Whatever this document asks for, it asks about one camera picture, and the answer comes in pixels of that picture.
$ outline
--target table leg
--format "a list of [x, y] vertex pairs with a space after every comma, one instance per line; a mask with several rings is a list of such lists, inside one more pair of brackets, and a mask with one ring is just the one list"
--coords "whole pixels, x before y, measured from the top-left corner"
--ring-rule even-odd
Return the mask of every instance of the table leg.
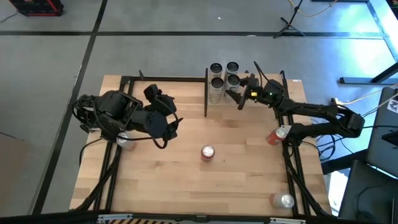
[[321, 166], [322, 166], [323, 175], [329, 174], [333, 171], [350, 168], [354, 160], [365, 162], [367, 155], [368, 155], [368, 150], [364, 149], [362, 151], [358, 151], [353, 154], [340, 157], [338, 159], [332, 159], [327, 162], [322, 162]]

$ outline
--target soda can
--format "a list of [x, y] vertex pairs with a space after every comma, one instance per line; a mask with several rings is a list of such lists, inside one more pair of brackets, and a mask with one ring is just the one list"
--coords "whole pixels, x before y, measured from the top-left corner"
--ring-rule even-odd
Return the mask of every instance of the soda can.
[[223, 92], [224, 81], [221, 78], [213, 78], [209, 87], [209, 101], [217, 104], [220, 102], [221, 93]]
[[237, 75], [238, 69], [239, 69], [239, 65], [236, 62], [230, 62], [230, 63], [226, 64], [224, 80], [228, 80], [228, 77], [230, 75]]
[[290, 209], [294, 206], [294, 198], [288, 193], [277, 193], [271, 196], [271, 204], [275, 208]]
[[200, 158], [204, 162], [210, 162], [213, 159], [215, 154], [216, 154], [216, 151], [214, 150], [213, 146], [205, 145], [202, 147], [202, 149], [200, 151]]
[[279, 127], [268, 135], [267, 142], [271, 145], [277, 145], [286, 138], [287, 133], [288, 131], [285, 128]]
[[[131, 138], [129, 133], [127, 133], [127, 132], [119, 133], [119, 136], [121, 136], [123, 138]], [[129, 141], [129, 140], [121, 139], [121, 138], [117, 138], [116, 142], [118, 143], [118, 145], [120, 147], [122, 147], [125, 150], [132, 150], [136, 146], [135, 141]]]
[[237, 75], [230, 75], [225, 82], [225, 90], [237, 92], [241, 79]]
[[212, 63], [210, 65], [209, 80], [212, 80], [214, 78], [221, 78], [222, 73], [223, 73], [223, 67], [219, 63]]

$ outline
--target concrete floor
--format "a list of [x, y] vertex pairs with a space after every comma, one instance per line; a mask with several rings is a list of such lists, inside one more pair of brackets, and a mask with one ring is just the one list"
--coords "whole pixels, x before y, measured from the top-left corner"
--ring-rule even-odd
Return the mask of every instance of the concrete floor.
[[[371, 1], [393, 43], [398, 22], [383, 0]], [[17, 15], [0, 23], [0, 30], [91, 31], [100, 0], [64, 0], [61, 17]], [[328, 3], [304, 0], [302, 11], [313, 14]], [[100, 31], [269, 31], [277, 32], [293, 12], [281, 0], [122, 0], [108, 1]], [[0, 20], [14, 13], [8, 1], [0, 2]], [[298, 14], [294, 24], [305, 32], [379, 32], [363, 3], [337, 3], [317, 17]], [[29, 212], [30, 198], [48, 161], [61, 118], [78, 75], [89, 37], [0, 35], [0, 132], [32, 145], [26, 175], [13, 192], [8, 211]], [[339, 77], [373, 77], [394, 63], [383, 39], [319, 37], [97, 37], [80, 93], [98, 94], [103, 75], [201, 76], [213, 62], [239, 63], [255, 70], [256, 60], [266, 73], [285, 70], [287, 78], [303, 80], [308, 102], [328, 103], [331, 97], [350, 101], [382, 86], [343, 86]], [[349, 106], [365, 113], [377, 106], [379, 95]], [[373, 123], [374, 114], [366, 117]], [[78, 173], [78, 153], [87, 135], [72, 119], [43, 212], [67, 211]], [[364, 149], [370, 130], [359, 139], [345, 139], [353, 151]], [[340, 143], [333, 157], [349, 152]]]

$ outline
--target wooden table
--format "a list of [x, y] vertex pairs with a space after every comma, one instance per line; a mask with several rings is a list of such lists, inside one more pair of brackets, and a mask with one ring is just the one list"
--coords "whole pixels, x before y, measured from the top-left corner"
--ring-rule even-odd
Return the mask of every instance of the wooden table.
[[[279, 74], [267, 77], [281, 82]], [[105, 75], [100, 95], [118, 90], [120, 75]], [[134, 82], [133, 95], [146, 101], [143, 90], [153, 82]], [[300, 80], [287, 80], [289, 94], [305, 102]], [[282, 146], [266, 142], [267, 134], [278, 127], [272, 109], [247, 101], [237, 110], [232, 99], [223, 98], [208, 105], [203, 117], [204, 83], [156, 82], [165, 94], [175, 97], [177, 115], [184, 118], [178, 137], [160, 150], [152, 141], [139, 141], [132, 151], [123, 151], [114, 190], [112, 211], [139, 213], [285, 216], [291, 210], [276, 209], [269, 197], [288, 192]], [[294, 116], [295, 122], [310, 123], [310, 118]], [[133, 132], [134, 137], [145, 134]], [[99, 132], [88, 136], [98, 139]], [[216, 156], [202, 162], [200, 149], [211, 144]], [[105, 141], [85, 149], [70, 208], [82, 203], [100, 176]], [[331, 212], [318, 152], [312, 146], [300, 146], [306, 185], [327, 212]], [[101, 201], [104, 207], [107, 188]], [[298, 208], [302, 203], [297, 190]]]

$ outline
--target tripod stand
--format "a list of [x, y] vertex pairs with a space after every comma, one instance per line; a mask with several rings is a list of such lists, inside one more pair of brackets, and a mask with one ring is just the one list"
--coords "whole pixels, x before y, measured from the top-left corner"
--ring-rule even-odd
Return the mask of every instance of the tripod stand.
[[298, 4], [298, 6], [294, 7], [294, 14], [293, 14], [292, 18], [290, 19], [290, 22], [287, 22], [287, 20], [284, 19], [283, 17], [280, 18], [280, 19], [282, 19], [282, 21], [285, 22], [286, 26], [283, 29], [281, 29], [277, 35], [274, 36], [274, 39], [280, 37], [286, 30], [295, 30], [296, 32], [298, 32], [299, 35], [305, 37], [305, 35], [301, 31], [299, 31], [294, 26], [292, 26], [293, 19], [296, 16], [297, 11], [300, 9], [300, 5], [302, 2], [303, 2], [303, 0], [300, 0], [300, 3]]

